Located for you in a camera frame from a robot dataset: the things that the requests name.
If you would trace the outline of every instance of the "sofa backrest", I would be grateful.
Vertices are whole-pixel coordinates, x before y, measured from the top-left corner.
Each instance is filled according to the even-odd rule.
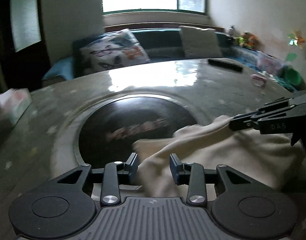
[[[155,28],[155,29],[138,29],[131,30],[136,39],[139,41],[144,50],[155,48],[182,48],[182,40],[179,28]],[[73,57],[74,57],[74,76],[79,77],[83,74],[82,55],[80,48],[85,47],[93,41],[99,40],[112,33],[104,33],[97,36],[87,37],[78,41],[74,41]],[[218,43],[221,48],[228,48],[231,45],[229,37],[225,33],[216,32]]]

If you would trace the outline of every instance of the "door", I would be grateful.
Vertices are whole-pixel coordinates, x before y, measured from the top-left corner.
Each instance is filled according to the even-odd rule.
[[[51,66],[40,0],[0,0],[0,64],[8,88],[41,88]]]

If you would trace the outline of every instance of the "triangular cutout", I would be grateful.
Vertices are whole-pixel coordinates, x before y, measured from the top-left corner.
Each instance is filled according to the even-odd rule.
[[[226,171],[226,174],[228,175],[228,178],[233,184],[249,184],[250,181],[238,176],[232,171]]]
[[[80,177],[82,171],[74,171],[72,174],[60,179],[57,183],[61,184],[75,184]]]

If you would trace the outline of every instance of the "green window frame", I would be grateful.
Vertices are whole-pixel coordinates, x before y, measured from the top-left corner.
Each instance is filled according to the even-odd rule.
[[[182,13],[192,13],[192,14],[199,14],[199,15],[208,15],[207,14],[207,1],[204,0],[204,12],[196,12],[196,11],[189,11],[189,10],[180,10],[179,9],[179,0],[177,0],[177,9],[176,10],[169,10],[169,9],[130,9],[130,10],[119,10],[119,11],[110,11],[110,12],[103,12],[103,15],[107,14],[114,14],[114,13],[124,13],[124,12],[150,12],[150,11],[160,11],[160,12],[182,12]]]

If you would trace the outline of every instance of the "window sill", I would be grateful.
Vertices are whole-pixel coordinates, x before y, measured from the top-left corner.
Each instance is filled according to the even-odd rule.
[[[105,14],[103,19],[104,26],[147,22],[179,22],[211,25],[210,17],[207,15],[172,11],[120,12]]]

